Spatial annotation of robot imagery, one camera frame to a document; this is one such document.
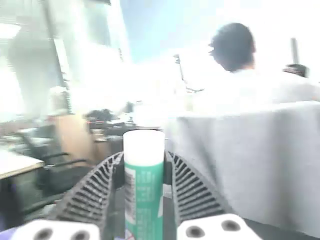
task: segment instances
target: person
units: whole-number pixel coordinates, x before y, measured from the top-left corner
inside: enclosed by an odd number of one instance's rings
[[[256,70],[254,37],[241,23],[223,26],[209,46],[213,48],[209,54],[227,73],[216,76],[197,98],[195,111],[229,112],[264,104],[320,101],[320,85],[311,79],[267,67],[264,72]]]

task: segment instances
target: ceiling light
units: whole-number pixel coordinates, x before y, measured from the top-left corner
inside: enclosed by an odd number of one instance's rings
[[[0,39],[13,39],[20,30],[16,24],[0,23]]]

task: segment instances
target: dark hair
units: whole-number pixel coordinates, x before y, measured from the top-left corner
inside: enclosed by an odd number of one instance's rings
[[[212,38],[210,55],[225,70],[235,72],[254,61],[254,38],[248,27],[241,23],[223,26]]]

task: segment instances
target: white desk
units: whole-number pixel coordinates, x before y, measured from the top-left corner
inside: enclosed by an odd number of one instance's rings
[[[41,168],[44,162],[33,157],[0,150],[0,180]]]

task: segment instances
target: green label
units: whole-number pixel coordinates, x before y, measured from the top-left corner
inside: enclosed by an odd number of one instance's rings
[[[125,239],[163,240],[163,163],[125,163]]]

